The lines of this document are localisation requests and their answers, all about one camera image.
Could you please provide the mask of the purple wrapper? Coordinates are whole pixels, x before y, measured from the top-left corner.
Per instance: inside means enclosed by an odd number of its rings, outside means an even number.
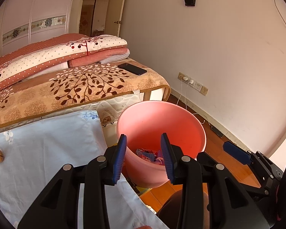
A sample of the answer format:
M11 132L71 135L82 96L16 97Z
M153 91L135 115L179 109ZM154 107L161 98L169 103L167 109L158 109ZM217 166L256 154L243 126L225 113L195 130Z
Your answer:
M156 152L154 154L154 162L153 163L155 163L157 165L165 165L165 161L164 161L163 154L162 154L161 150L159 150L158 152Z

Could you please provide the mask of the pink plastic trash bucket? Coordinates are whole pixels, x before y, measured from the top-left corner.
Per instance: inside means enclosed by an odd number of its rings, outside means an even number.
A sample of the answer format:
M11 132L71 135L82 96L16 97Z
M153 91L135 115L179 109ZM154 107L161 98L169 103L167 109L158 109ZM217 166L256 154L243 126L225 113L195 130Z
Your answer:
M148 162L136 150L161 150L166 133L172 145L196 158L206 147L207 137L200 121L186 109L165 101L143 101L131 105L120 115L117 135L127 137L125 168L130 180L142 188L157 188L168 181L165 167Z

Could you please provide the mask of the wooden bedroom door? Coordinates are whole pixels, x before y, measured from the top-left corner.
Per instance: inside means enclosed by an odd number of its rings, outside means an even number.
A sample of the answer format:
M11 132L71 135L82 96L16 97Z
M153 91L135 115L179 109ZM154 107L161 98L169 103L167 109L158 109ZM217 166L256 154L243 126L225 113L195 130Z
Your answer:
M87 36L120 35L125 0L79 0L76 29Z

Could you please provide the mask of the beige leaf pattern blanket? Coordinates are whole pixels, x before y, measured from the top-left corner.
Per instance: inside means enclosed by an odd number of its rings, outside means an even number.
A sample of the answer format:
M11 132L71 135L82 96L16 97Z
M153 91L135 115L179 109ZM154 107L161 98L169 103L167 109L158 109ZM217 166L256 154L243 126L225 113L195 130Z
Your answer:
M147 73L137 76L118 68L122 63L146 69ZM164 91L161 99L166 101L171 91L167 81L133 59L56 71L0 91L0 128L63 109L158 89Z

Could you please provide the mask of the black smartphone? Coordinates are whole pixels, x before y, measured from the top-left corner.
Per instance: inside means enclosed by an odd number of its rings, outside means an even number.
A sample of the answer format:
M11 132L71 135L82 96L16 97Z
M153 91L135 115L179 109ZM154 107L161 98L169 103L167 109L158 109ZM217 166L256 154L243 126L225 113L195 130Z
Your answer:
M132 65L130 63L122 63L122 64L118 65L118 68L123 69L125 71L128 71L128 72L135 74L137 76L141 76L141 75L147 73L146 69L142 69L142 68L137 67L135 65Z

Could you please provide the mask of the light blue floral pillowcase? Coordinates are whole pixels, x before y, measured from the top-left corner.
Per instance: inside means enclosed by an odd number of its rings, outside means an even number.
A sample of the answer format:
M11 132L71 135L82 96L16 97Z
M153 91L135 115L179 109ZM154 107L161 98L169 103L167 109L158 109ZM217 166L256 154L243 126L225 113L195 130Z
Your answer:
M46 118L0 133L0 210L14 228L65 164L85 165L107 148L97 111ZM110 228L168 228L125 177L105 187Z

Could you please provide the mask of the pink folded blanket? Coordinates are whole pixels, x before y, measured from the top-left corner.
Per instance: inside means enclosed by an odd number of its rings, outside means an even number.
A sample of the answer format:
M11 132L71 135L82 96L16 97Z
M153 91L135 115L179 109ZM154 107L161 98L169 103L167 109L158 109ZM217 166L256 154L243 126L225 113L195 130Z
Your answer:
M75 68L75 67L90 65L93 63L108 64L114 61L124 60L128 58L129 55L130 55L130 50L125 47L109 49L105 51L96 52L84 57L80 57L74 60L70 60L68 61L68 66L70 68Z

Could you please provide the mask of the folded red white dotted quilt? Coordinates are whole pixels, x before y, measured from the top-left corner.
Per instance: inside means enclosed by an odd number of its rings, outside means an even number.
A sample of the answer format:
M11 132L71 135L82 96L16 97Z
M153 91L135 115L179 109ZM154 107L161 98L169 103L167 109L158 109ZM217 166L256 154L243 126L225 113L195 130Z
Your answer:
M117 36L76 33L29 44L0 57L0 91L66 61L125 46L127 41Z

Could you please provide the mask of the white wardrobe sliding doors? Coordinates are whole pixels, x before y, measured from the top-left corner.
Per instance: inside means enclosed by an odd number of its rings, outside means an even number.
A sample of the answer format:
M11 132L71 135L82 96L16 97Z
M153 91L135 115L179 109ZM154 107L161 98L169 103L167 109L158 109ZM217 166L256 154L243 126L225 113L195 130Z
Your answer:
M68 31L72 0L6 0L1 55Z

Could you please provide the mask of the wall power outlets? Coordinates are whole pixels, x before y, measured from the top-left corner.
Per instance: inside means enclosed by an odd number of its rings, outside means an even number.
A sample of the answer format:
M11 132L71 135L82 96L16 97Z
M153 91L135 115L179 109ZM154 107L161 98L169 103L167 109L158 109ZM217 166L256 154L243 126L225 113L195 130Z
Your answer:
M196 91L198 91L200 94L206 96L208 94L209 89L205 87L204 85L200 84L198 81L192 79L191 77L183 74L182 72L179 72L178 79L182 82L184 82L187 86L192 87Z

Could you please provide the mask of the black wall mounted box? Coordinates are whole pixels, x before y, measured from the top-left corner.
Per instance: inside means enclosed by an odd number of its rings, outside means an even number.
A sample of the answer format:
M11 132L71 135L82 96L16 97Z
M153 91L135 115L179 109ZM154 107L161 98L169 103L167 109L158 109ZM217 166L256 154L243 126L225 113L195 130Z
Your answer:
M196 0L184 0L185 2L185 6L188 6L188 7L195 7L196 5Z

